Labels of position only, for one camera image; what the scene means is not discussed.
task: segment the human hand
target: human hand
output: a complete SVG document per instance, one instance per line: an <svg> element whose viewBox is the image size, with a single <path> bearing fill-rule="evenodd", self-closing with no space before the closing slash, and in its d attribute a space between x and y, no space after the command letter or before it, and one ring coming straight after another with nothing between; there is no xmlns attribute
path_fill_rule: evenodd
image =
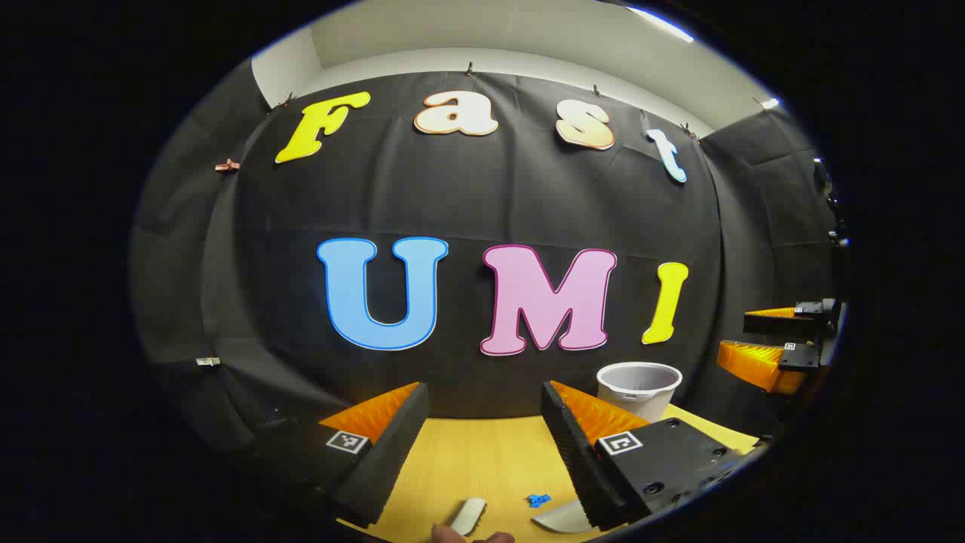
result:
<svg viewBox="0 0 965 543"><path fill-rule="evenodd" d="M504 531L497 531L488 539L474 539L473 543L515 543L516 539ZM432 543L466 543L454 529L443 525L432 525Z"/></svg>

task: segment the screw hole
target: screw hole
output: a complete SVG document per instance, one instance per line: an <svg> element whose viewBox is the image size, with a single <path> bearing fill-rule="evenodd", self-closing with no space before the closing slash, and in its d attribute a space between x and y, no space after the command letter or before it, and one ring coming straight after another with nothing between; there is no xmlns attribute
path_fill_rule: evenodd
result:
<svg viewBox="0 0 965 543"><path fill-rule="evenodd" d="M661 490L663 490L663 483L660 481L657 481L655 483L650 483L649 485L645 486L644 494L653 495L653 494L657 494Z"/></svg>

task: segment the white wall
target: white wall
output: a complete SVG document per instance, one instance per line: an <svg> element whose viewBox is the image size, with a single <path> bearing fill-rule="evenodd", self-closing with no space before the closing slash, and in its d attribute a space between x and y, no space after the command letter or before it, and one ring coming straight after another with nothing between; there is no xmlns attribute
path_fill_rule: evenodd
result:
<svg viewBox="0 0 965 543"><path fill-rule="evenodd" d="M268 105L285 101L289 93L304 94L302 87L321 72L312 26L305 25L266 47L252 57L251 67Z"/></svg>
<svg viewBox="0 0 965 543"><path fill-rule="evenodd" d="M707 123L689 111L609 73L592 70L585 66L551 57L502 49L476 47L415 49L350 61L331 68L323 69L319 65L315 74L302 79L302 83L297 87L298 90L294 92L297 96L305 96L322 89L350 83L352 81L396 73L414 71L465 71L470 61L473 63L473 71L526 75L566 83L588 90L592 90L593 85L596 85L600 94L603 96L635 105L676 124L689 123L690 130L698 136L703 137L713 132ZM277 103L277 101L283 100L288 95L289 90L284 91L281 100L275 100L269 97L266 88L275 92L275 94L271 95L272 97L277 96L277 92L273 91L273 89L287 88L293 84L295 78L277 68L272 68L273 71L270 71L268 68L274 65L269 65L266 61L259 62L258 64L253 62L252 64L255 69L255 78L259 85L262 86L262 93L265 94L268 103L274 104ZM292 83L280 83L277 80L272 80L286 76L289 77Z"/></svg>

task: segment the blue toy piece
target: blue toy piece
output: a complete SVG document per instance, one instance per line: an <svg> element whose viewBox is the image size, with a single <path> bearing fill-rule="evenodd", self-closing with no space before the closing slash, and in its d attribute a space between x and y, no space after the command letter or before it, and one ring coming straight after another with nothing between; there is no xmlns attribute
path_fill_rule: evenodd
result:
<svg viewBox="0 0 965 543"><path fill-rule="evenodd" d="M544 503L552 500L552 498L550 498L548 494L544 494L542 496L531 494L526 499L530 501L530 507L539 507Z"/></svg>

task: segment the ceiling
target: ceiling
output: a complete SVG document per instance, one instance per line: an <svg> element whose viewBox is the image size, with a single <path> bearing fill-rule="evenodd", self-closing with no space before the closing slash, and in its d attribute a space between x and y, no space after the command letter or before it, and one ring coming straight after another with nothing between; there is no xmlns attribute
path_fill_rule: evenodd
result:
<svg viewBox="0 0 965 543"><path fill-rule="evenodd" d="M603 71L690 111L713 129L774 95L699 41L593 0L363 0L315 21L323 69L431 47L485 47Z"/></svg>

